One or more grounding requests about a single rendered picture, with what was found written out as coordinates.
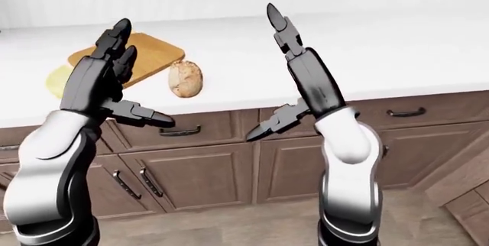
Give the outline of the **brown wooden side cabinet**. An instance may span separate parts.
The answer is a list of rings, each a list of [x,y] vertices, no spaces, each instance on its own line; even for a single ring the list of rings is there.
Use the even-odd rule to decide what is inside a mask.
[[[489,246],[489,149],[457,165],[425,193],[433,204],[445,207],[478,246]]]

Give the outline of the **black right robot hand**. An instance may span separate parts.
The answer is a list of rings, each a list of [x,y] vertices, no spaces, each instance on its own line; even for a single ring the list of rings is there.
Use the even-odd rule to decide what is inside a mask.
[[[287,69],[301,95],[295,105],[282,105],[272,116],[246,135],[247,142],[282,134],[299,125],[305,115],[320,119],[329,112],[346,106],[341,90],[318,53],[304,47],[291,20],[278,9],[267,5],[267,17],[274,28],[274,40],[287,61]]]

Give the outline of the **brown wooden base cabinet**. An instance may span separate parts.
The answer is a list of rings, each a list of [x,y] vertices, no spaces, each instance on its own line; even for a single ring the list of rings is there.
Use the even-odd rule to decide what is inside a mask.
[[[356,101],[352,106],[384,142],[387,156],[376,174],[384,189],[416,185],[489,131],[489,91]],[[424,115],[386,114],[419,107],[426,109]],[[324,161],[313,117],[287,133],[245,142],[246,133],[272,111],[178,115],[174,131],[201,126],[200,133],[182,137],[107,121],[87,176],[93,214],[116,218],[314,196]],[[146,186],[142,167],[163,197]],[[116,183],[115,170],[141,199],[133,199]]]

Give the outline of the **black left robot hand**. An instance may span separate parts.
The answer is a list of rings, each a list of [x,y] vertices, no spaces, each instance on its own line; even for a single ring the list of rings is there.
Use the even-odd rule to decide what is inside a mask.
[[[135,46],[126,46],[130,34],[131,21],[127,18],[103,32],[95,50],[83,57],[70,74],[60,108],[98,121],[113,118],[119,124],[139,128],[172,128],[175,121],[169,115],[122,98],[123,84],[131,78],[138,55]]]

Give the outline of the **yellow plate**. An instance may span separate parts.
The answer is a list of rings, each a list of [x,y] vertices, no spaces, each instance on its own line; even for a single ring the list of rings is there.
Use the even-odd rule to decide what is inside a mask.
[[[73,71],[73,66],[65,64],[52,71],[45,80],[47,90],[57,99],[63,97],[64,87]]]

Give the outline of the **wooden cutting board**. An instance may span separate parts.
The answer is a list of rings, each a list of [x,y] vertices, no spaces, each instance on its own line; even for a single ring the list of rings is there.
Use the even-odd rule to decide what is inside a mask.
[[[127,89],[140,81],[166,69],[185,57],[184,50],[144,33],[132,33],[126,47],[135,46],[137,57],[131,78],[121,87]]]

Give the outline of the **brown bread loaf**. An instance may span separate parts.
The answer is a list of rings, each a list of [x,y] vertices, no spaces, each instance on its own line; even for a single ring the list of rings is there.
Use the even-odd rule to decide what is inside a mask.
[[[171,92],[184,99],[198,95],[203,88],[201,69],[194,62],[181,60],[171,64],[168,85]]]

